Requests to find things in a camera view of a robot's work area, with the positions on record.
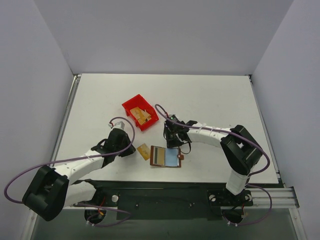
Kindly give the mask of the brown leather card holder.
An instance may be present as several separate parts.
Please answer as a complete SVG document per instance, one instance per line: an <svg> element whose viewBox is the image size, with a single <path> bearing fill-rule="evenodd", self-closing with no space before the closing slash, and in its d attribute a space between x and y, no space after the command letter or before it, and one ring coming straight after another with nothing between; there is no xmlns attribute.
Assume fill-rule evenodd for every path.
<svg viewBox="0 0 320 240"><path fill-rule="evenodd" d="M184 155L182 154L179 148L165 148L164 166L153 164L154 147L159 147L159 146L154 146L154 145L151 146L150 160L149 160L149 164L151 166L161 167L161 168L180 168L182 166L182 160L184 160Z"/></svg>

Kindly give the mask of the gold card magnetic stripe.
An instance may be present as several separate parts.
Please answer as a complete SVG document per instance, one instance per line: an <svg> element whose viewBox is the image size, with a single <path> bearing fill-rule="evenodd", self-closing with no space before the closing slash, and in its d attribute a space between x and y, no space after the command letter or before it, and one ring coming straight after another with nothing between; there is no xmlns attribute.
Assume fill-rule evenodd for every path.
<svg viewBox="0 0 320 240"><path fill-rule="evenodd" d="M165 152L166 149L163 147L155 146L153 148L153 164L157 166L165 165Z"/></svg>

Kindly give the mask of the gold card with chip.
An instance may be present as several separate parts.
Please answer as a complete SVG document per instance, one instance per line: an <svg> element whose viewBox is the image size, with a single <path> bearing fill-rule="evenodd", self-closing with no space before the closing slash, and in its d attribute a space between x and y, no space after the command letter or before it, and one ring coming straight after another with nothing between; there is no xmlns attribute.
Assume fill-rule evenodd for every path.
<svg viewBox="0 0 320 240"><path fill-rule="evenodd" d="M151 157L151 150L150 148L145 144L143 143L142 145L140 145L138 148L137 148L137 151L140 153L140 155L142 156L142 158L147 161L150 159Z"/></svg>

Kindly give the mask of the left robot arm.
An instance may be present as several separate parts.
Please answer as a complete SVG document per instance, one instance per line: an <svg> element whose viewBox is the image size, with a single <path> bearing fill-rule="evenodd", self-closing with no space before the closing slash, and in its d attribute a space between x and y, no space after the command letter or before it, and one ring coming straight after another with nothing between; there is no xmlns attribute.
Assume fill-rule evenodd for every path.
<svg viewBox="0 0 320 240"><path fill-rule="evenodd" d="M53 220L64 207L73 204L67 194L69 186L90 172L104 168L117 156L133 154L136 150L130 142L123 129L114 128L108 138L86 152L84 159L55 167L40 167L22 197L22 203L44 220Z"/></svg>

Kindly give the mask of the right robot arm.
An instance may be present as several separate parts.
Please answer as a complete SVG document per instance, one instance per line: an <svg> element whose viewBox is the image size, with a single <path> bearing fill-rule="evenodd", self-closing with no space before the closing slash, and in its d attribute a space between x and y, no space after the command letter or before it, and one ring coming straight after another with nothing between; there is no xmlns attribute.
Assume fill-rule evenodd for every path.
<svg viewBox="0 0 320 240"><path fill-rule="evenodd" d="M190 120L183 122L173 114L164 122L164 138L168 148L184 144L202 143L221 148L231 167L223 192L224 201L236 204L249 182L253 168L262 157L259 144L242 125L232 128L216 128Z"/></svg>

